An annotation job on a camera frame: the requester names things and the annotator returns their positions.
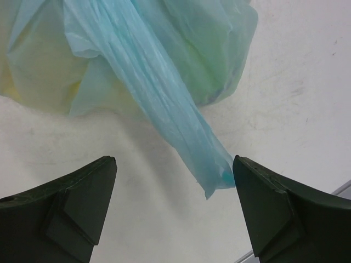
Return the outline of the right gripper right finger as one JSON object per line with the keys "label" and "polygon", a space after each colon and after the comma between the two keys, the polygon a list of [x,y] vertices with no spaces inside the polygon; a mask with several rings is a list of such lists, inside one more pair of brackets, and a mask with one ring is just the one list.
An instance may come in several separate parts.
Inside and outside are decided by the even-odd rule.
{"label": "right gripper right finger", "polygon": [[260,262],[350,262],[350,200],[236,156],[234,179]]}

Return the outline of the light blue plastic bag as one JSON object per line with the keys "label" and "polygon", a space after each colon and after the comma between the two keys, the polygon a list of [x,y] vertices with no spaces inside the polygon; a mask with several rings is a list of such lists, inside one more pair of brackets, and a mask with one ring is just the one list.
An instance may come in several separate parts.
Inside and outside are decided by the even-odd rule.
{"label": "light blue plastic bag", "polygon": [[249,1],[1,1],[1,95],[144,116],[210,197],[233,159],[199,109],[235,91],[257,24]]}

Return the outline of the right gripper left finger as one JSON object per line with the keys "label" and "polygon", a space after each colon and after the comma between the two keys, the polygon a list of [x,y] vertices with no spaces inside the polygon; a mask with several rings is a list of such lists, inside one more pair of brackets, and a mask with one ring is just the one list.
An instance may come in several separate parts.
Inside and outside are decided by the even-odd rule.
{"label": "right gripper left finger", "polygon": [[104,156],[1,198],[1,262],[90,262],[116,174],[115,158]]}

